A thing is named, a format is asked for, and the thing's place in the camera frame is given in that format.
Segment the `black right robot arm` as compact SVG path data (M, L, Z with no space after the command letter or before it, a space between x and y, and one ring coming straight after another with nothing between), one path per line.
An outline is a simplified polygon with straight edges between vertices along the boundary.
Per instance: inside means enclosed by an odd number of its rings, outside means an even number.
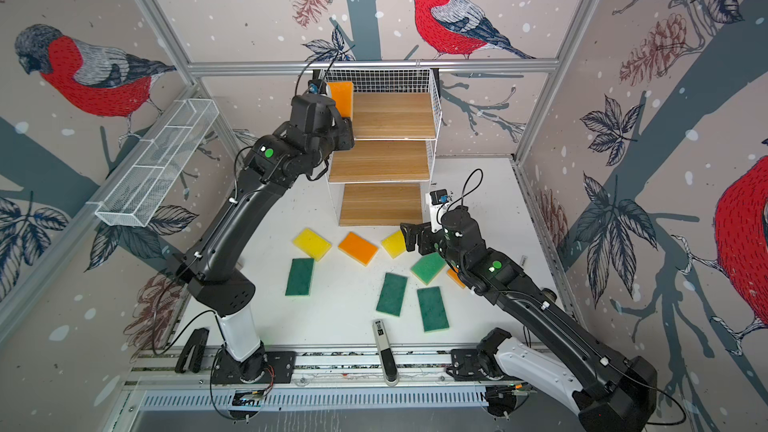
M548 350L542 354L495 328L471 360L459 361L459 373L520 379L567 407L587 431L643 430L656 410L656 369L640 356L626 358L568 316L517 262L486 245L467 207L444 213L440 223L401 224L407 251L438 253L468 289L519 321Z

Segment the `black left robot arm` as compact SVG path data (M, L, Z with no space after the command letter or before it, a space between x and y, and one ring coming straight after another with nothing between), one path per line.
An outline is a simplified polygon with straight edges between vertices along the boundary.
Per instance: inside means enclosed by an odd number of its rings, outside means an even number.
M291 100L288 121L256 140L236 165L234 190L203 236L168 269L186 284L199 303L211 309L221 326L225 357L238 367L243 382L256 381L265 369L265 348L249 310L255 285L238 267L245 246L268 214L300 176L322 177L332 153L354 146L352 122L335 101L305 93Z

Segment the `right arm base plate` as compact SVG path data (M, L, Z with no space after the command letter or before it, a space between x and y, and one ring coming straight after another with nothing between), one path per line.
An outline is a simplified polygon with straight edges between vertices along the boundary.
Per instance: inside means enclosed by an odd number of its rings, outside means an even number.
M457 382L489 380L489 358L485 351L477 348L452 349L445 372Z

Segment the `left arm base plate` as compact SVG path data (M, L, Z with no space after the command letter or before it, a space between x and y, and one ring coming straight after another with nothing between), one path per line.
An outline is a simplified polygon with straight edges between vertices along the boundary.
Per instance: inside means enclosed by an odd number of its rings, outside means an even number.
M236 361L226 350L220 350L212 369L212 385L288 384L291 382L296 353L267 351L244 362Z

